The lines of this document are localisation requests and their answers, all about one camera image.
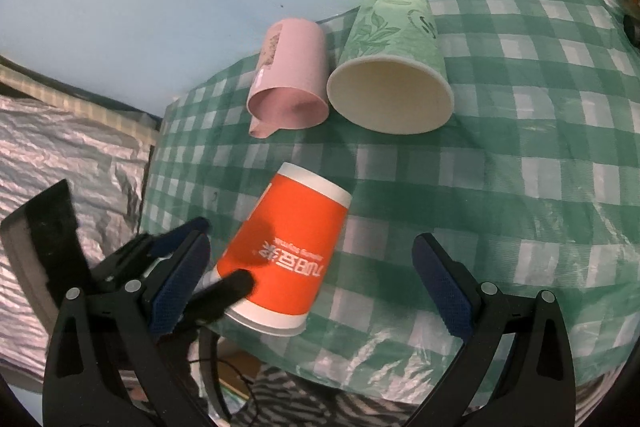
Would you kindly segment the orange paper cup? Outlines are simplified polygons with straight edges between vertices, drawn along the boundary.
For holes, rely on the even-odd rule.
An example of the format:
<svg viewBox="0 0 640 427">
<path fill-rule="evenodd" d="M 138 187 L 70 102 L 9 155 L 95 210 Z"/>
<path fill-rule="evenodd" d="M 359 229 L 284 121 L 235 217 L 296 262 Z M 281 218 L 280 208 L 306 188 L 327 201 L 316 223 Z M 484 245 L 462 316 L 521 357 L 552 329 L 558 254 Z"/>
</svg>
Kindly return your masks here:
<svg viewBox="0 0 640 427">
<path fill-rule="evenodd" d="M 282 164 L 213 269 L 216 281 L 239 269 L 255 281 L 224 314 L 267 335 L 303 332 L 351 202 L 317 173 Z"/>
</svg>

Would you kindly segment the pink plastic cup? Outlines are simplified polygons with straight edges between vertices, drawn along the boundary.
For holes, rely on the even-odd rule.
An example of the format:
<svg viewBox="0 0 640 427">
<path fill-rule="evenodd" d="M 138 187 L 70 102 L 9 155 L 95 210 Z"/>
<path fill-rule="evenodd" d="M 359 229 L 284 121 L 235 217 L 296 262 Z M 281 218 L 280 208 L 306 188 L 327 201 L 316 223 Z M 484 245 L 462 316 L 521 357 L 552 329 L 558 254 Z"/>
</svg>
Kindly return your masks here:
<svg viewBox="0 0 640 427">
<path fill-rule="evenodd" d="M 250 136 L 304 130 L 329 116 L 326 35 L 315 22 L 286 18 L 266 32 L 246 100 Z"/>
</svg>

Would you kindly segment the green floral paper cup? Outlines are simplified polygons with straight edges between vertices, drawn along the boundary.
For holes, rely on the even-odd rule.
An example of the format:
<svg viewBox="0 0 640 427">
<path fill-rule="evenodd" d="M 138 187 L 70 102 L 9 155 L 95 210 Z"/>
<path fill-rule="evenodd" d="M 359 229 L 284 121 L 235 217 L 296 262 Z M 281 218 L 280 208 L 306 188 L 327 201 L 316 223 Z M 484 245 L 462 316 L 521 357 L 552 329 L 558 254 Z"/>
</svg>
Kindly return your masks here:
<svg viewBox="0 0 640 427">
<path fill-rule="evenodd" d="M 446 124 L 454 95 L 428 0 L 362 0 L 326 93 L 337 113 L 371 131 Z"/>
</svg>

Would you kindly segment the silver foil mat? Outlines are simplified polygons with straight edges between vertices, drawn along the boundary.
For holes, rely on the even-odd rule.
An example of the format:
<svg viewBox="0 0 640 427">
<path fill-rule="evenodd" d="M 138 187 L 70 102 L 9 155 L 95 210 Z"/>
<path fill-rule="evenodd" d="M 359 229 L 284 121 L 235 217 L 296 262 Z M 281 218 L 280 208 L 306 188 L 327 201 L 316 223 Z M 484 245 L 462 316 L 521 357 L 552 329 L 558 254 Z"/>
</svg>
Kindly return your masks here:
<svg viewBox="0 0 640 427">
<path fill-rule="evenodd" d="M 131 135 L 39 101 L 1 95 L 1 221 L 66 179 L 89 265 L 137 233 L 149 159 L 149 145 Z M 1 244 L 1 367 L 41 383 L 48 342 Z"/>
</svg>

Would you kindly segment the green checkered tablecloth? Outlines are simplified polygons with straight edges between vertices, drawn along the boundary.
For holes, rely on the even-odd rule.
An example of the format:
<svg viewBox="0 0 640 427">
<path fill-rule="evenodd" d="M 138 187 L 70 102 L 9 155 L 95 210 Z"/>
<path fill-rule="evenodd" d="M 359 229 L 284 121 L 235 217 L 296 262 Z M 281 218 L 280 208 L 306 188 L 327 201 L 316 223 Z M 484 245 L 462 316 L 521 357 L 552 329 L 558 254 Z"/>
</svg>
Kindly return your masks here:
<svg viewBox="0 0 640 427">
<path fill-rule="evenodd" d="M 219 257 L 284 162 L 352 205 L 306 329 L 224 337 L 263 362 L 362 395 L 418 403 L 459 350 L 414 272 L 432 233 L 479 281 L 550 289 L 578 383 L 623 364 L 639 336 L 639 52 L 620 0 L 430 0 L 454 92 L 440 129 L 393 136 L 332 114 L 255 140 L 255 57 L 166 110 L 141 226 L 209 220 Z"/>
</svg>

